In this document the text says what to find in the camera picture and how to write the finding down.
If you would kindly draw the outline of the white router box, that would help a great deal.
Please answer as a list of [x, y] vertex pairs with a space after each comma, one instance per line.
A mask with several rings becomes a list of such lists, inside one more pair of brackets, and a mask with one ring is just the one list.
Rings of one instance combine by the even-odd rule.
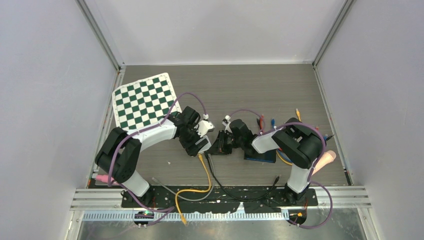
[[202, 154], [211, 148], [212, 143], [209, 137], [205, 135], [195, 145], [198, 148], [197, 154]]

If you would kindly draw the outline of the black network switch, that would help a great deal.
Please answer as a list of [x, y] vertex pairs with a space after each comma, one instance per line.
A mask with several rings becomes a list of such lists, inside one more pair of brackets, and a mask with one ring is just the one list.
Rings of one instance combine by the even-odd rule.
[[244, 159], [249, 161], [256, 161], [262, 163], [275, 163], [276, 162], [276, 150], [268, 150], [265, 153], [258, 153], [254, 150], [245, 150]]

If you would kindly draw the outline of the green white chessboard mat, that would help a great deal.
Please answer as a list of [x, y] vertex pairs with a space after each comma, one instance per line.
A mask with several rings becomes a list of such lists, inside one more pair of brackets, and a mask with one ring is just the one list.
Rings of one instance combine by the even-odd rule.
[[128, 131], [154, 124], [176, 98], [167, 72], [121, 85], [112, 92], [115, 125]]

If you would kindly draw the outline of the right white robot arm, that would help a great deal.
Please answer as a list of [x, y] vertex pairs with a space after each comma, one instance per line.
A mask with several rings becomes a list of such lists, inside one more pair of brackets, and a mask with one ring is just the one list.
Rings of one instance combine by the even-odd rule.
[[258, 134], [254, 134], [241, 119], [225, 120], [224, 125], [225, 129], [218, 133], [208, 154], [230, 155], [233, 149], [242, 149], [248, 155], [255, 155], [282, 149], [292, 162], [283, 189], [284, 198], [291, 205], [299, 205], [305, 199], [312, 172], [327, 146], [319, 131], [294, 117]]

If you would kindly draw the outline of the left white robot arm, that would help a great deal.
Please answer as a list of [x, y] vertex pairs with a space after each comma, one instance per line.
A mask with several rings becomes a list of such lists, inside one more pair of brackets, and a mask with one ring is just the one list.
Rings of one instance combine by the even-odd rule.
[[200, 115], [187, 106], [182, 112], [171, 113], [156, 123], [136, 130], [115, 127], [94, 158], [94, 162], [108, 173], [107, 182], [115, 181], [134, 194], [141, 207], [153, 202], [150, 184], [136, 167], [142, 151], [166, 140], [178, 139], [189, 156], [204, 153], [211, 146], [207, 134], [214, 130], [208, 115]]

